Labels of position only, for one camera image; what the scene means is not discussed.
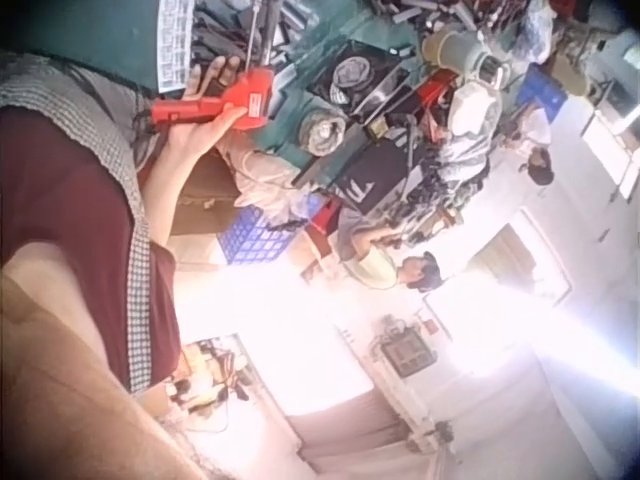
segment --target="woman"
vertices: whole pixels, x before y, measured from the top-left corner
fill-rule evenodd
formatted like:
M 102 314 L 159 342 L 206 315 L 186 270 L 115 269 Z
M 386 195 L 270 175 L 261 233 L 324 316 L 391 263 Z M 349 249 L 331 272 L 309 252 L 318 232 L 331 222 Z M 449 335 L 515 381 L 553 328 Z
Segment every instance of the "woman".
M 505 137 L 504 147 L 527 160 L 520 170 L 526 170 L 536 185 L 550 185 L 555 174 L 549 155 L 551 125 L 544 109 L 536 102 L 529 103 L 511 124 L 507 125 Z
M 113 105 L 96 95 L 106 80 L 40 57 L 0 63 L 3 460 L 27 478 L 205 478 L 130 393 L 177 366 L 165 246 L 178 194 L 246 110 L 172 127 L 139 191 Z M 185 98 L 229 64 L 202 81 L 194 70 Z
M 427 292 L 442 284 L 440 267 L 430 252 L 405 258 L 396 265 L 386 245 L 402 233 L 399 228 L 374 225 L 356 210 L 342 207 L 338 218 L 336 254 L 349 275 L 369 288 L 397 285 Z

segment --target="tape roll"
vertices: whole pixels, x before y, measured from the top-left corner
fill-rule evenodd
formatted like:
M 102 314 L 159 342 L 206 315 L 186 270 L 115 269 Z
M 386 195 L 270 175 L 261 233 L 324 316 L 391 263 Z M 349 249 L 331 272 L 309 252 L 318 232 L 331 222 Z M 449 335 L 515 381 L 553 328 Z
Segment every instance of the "tape roll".
M 333 153 L 344 140 L 345 119 L 329 110 L 314 110 L 300 124 L 300 148 L 312 155 L 324 157 Z

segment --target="cooling fan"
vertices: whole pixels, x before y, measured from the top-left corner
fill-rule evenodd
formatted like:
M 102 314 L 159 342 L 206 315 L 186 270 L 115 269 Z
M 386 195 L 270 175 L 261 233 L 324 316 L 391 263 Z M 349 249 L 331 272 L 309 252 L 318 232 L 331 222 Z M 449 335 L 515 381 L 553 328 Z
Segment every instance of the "cooling fan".
M 360 123 L 368 123 L 402 86 L 403 58 L 349 40 L 307 88 Z

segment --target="maroon shirt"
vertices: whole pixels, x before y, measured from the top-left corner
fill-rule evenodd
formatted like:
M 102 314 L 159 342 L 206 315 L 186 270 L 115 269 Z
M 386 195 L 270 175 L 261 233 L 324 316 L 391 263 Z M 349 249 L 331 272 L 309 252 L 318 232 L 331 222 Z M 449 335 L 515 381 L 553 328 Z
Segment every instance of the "maroon shirt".
M 109 367 L 128 388 L 127 266 L 133 220 L 124 192 L 89 149 L 44 115 L 0 110 L 2 265 L 30 242 L 59 247 L 102 336 Z M 152 382 L 178 364 L 175 261 L 151 244 Z

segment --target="checkered apron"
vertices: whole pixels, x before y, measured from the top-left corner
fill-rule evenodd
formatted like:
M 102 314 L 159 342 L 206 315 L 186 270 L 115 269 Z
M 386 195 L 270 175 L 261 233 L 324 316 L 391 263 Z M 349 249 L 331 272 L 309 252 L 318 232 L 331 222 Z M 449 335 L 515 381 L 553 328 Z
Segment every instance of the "checkered apron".
M 87 88 L 48 59 L 0 52 L 0 108 L 22 107 L 48 117 L 90 149 L 126 195 L 133 216 L 127 277 L 129 391 L 139 393 L 151 385 L 150 239 L 136 178 L 136 163 L 140 168 L 143 160 L 134 161 L 132 148 L 132 119 L 141 96 L 92 72 L 77 72 Z

